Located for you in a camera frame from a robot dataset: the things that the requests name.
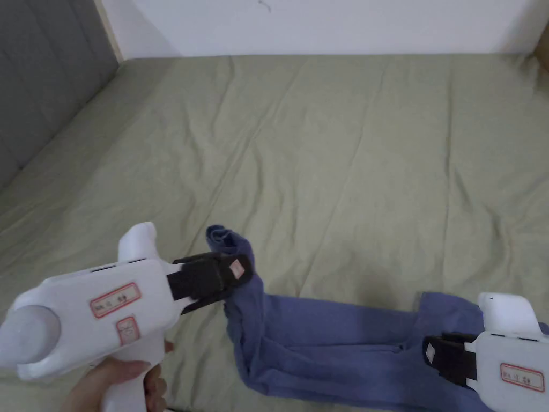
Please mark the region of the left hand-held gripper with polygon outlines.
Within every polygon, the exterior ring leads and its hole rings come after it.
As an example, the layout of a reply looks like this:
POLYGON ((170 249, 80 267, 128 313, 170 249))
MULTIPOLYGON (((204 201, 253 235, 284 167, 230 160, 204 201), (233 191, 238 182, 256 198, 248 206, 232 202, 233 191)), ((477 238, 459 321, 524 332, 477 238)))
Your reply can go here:
POLYGON ((1 367, 36 380, 108 357, 149 367, 165 356, 180 315, 225 300, 222 257, 163 260, 153 223, 133 226, 118 261, 54 276, 20 294, 1 326, 1 367))

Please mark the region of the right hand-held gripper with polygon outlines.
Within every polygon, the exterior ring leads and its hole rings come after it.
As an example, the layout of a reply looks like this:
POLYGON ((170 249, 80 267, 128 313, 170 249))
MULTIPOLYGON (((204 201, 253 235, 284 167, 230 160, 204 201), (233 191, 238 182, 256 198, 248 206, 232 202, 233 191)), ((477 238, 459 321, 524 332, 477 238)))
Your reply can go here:
POLYGON ((482 333, 427 336, 424 362, 474 390, 493 411, 548 411, 548 336, 532 305, 518 295, 488 292, 478 305, 482 333))

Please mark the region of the person's left hand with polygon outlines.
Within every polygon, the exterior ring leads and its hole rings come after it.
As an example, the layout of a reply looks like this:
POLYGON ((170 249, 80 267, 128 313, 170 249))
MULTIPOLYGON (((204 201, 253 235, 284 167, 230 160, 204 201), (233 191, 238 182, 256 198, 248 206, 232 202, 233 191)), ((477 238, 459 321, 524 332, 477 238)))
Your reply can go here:
POLYGON ((162 379, 159 364, 151 366, 143 361, 125 362, 106 358, 82 376, 66 397, 60 411, 101 411, 103 398, 115 385, 144 375, 142 393, 147 411, 165 411, 167 383, 162 379))

